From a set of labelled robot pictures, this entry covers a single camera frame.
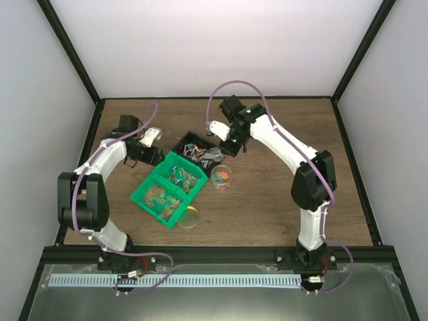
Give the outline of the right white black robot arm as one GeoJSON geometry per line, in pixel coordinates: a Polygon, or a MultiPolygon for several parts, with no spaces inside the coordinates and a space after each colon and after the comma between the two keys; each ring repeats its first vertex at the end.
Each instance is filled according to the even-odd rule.
{"type": "Polygon", "coordinates": [[[318,152],[299,141],[261,104],[247,107],[236,96],[230,96],[220,103],[219,109],[228,123],[211,121],[209,130],[220,138],[223,154],[235,157],[238,152],[245,152],[249,140],[254,139],[291,170],[291,196],[300,209],[296,260],[302,268],[313,269],[325,252],[326,215],[335,202],[337,183],[332,154],[327,150],[318,152]]]}

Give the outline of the green bin gummy candies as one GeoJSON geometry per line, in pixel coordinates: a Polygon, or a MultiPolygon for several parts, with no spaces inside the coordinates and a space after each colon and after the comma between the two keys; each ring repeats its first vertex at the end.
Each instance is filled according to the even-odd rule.
{"type": "Polygon", "coordinates": [[[169,229],[176,225],[191,204],[191,198],[184,190],[157,174],[149,174],[130,199],[169,229]]]}

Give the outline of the black bin candies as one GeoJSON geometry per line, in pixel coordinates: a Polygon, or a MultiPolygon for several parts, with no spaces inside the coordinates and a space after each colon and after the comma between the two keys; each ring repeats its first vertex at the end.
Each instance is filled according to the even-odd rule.
{"type": "Polygon", "coordinates": [[[217,147],[216,144],[205,140],[198,134],[187,131],[183,137],[172,147],[172,151],[183,157],[185,160],[190,161],[197,165],[207,176],[211,171],[222,163],[222,161],[215,161],[213,159],[203,159],[203,155],[210,149],[217,147]]]}

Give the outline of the clear plastic jar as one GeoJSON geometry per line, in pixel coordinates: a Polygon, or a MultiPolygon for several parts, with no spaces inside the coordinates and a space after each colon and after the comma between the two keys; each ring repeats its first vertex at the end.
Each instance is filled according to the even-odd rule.
{"type": "Polygon", "coordinates": [[[231,169],[225,165],[217,165],[211,171],[211,182],[213,186],[220,191],[225,191],[230,188],[231,178],[231,169]]]}

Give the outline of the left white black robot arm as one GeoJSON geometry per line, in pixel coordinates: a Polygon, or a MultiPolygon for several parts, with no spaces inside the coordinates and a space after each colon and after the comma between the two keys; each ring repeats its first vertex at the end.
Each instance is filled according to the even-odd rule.
{"type": "Polygon", "coordinates": [[[122,115],[119,125],[105,134],[95,152],[82,165],[58,177],[58,221],[77,234],[114,253],[113,262],[122,270],[136,263],[131,238],[110,219],[105,182],[119,163],[127,160],[151,166],[165,159],[154,143],[163,132],[148,127],[139,118],[122,115]]]}

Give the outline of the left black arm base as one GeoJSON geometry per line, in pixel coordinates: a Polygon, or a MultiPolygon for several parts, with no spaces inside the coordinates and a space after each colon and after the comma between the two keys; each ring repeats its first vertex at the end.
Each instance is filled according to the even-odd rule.
{"type": "Polygon", "coordinates": [[[98,269],[112,272],[130,272],[132,270],[152,271],[156,267],[157,255],[126,256],[105,252],[99,249],[98,269]]]}

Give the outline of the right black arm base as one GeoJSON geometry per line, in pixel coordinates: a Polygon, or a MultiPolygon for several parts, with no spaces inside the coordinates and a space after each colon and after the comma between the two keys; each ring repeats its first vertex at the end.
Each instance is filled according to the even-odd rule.
{"type": "Polygon", "coordinates": [[[292,270],[295,273],[320,272],[327,268],[328,271],[336,270],[337,265],[330,260],[331,252],[327,247],[320,247],[308,251],[304,247],[279,247],[274,252],[274,263],[279,270],[292,270]]]}

